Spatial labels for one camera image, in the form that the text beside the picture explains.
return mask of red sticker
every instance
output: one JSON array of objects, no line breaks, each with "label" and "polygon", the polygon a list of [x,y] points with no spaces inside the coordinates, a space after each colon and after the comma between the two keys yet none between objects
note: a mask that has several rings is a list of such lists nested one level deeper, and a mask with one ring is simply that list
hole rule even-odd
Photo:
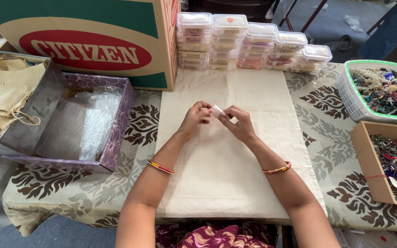
[{"label": "red sticker", "polygon": [[132,70],[152,60],[151,54],[136,44],[83,31],[36,31],[21,37],[19,45],[29,54],[89,70]]}]

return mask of beige fabric mat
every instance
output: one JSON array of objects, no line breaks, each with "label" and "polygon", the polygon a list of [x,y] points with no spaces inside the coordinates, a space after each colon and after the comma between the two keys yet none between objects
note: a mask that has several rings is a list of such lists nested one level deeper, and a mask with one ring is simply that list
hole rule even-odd
[{"label": "beige fabric mat", "polygon": [[[199,100],[248,111],[257,135],[292,162],[326,212],[281,71],[179,69],[174,91],[162,93],[156,152]],[[218,120],[211,120],[180,152],[156,217],[288,218],[255,156]]]}]

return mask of colorful bangle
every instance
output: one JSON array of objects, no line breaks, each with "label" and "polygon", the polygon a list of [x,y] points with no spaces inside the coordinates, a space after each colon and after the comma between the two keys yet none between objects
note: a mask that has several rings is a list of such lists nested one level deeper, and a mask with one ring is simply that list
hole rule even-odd
[{"label": "colorful bangle", "polygon": [[163,168],[162,166],[160,166],[160,165],[154,163],[153,161],[151,161],[151,160],[149,160],[149,159],[147,160],[147,162],[148,162],[148,164],[150,164],[150,165],[156,167],[157,169],[159,169],[159,170],[161,170],[161,171],[164,171],[164,172],[169,173],[169,174],[174,174],[174,171],[173,171],[173,170]]},{"label": "colorful bangle", "polygon": [[283,166],[283,167],[278,168],[278,169],[262,170],[262,171],[263,171],[264,174],[274,174],[274,173],[285,171],[285,170],[289,169],[292,166],[292,164],[289,161],[284,161],[284,162],[287,163],[286,166]]}]

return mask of table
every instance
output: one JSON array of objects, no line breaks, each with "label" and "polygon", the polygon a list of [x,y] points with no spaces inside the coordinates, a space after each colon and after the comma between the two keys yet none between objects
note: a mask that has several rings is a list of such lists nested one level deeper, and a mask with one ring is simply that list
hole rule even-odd
[{"label": "table", "polygon": [[[285,72],[302,138],[323,192],[333,227],[397,231],[397,205],[371,200],[350,140],[356,126],[335,86],[341,64],[318,75]],[[112,174],[29,169],[20,165],[3,195],[4,209],[23,236],[53,214],[92,227],[117,225],[131,186],[151,158],[157,139],[161,92],[137,90],[116,172]],[[160,219],[158,223],[185,219]],[[286,219],[255,219],[285,223]]]}]

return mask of person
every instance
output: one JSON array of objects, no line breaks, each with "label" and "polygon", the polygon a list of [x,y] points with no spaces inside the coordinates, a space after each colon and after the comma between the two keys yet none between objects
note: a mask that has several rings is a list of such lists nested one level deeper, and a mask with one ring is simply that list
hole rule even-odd
[{"label": "person", "polygon": [[[178,131],[150,160],[165,169],[173,170],[180,150],[196,134],[198,125],[207,124],[211,105],[199,101],[186,113]],[[256,156],[263,172],[287,167],[288,162],[273,152],[254,132],[249,113],[237,106],[224,110],[227,116],[218,119]],[[234,124],[229,119],[235,117]],[[312,192],[290,167],[284,171],[265,174],[270,186],[289,214],[300,248],[339,248],[323,208]],[[116,232],[116,248],[154,248],[156,209],[169,183],[170,173],[148,164],[131,188],[120,212]],[[185,236],[179,248],[272,247],[255,237],[240,235],[237,226],[217,230],[212,226],[198,228]]]}]

